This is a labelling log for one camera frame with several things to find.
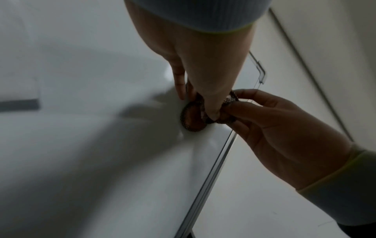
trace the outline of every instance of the skin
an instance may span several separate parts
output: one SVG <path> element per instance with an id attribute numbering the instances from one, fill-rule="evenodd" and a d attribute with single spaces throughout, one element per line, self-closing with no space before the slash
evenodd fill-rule
<path id="1" fill-rule="evenodd" d="M 217 120 L 222 102 L 231 91 L 248 54 L 255 25 L 233 33 L 198 32 L 164 20 L 125 0 L 137 32 L 148 47 L 166 59 L 174 74 L 175 88 L 185 99 L 203 96 L 208 116 Z"/>
<path id="2" fill-rule="evenodd" d="M 297 190 L 337 171 L 349 159 L 352 142 L 286 99 L 255 89 L 235 90 L 239 98 L 222 110 L 229 124 L 260 162 Z"/>

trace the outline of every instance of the white board surface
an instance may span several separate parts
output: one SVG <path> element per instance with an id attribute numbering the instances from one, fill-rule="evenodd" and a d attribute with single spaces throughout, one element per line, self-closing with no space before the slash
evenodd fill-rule
<path id="1" fill-rule="evenodd" d="M 187 102 L 121 1 L 20 2 L 41 109 L 0 113 L 0 236 L 173 237 L 231 130 L 181 127 Z M 258 76 L 247 59 L 235 88 Z"/>

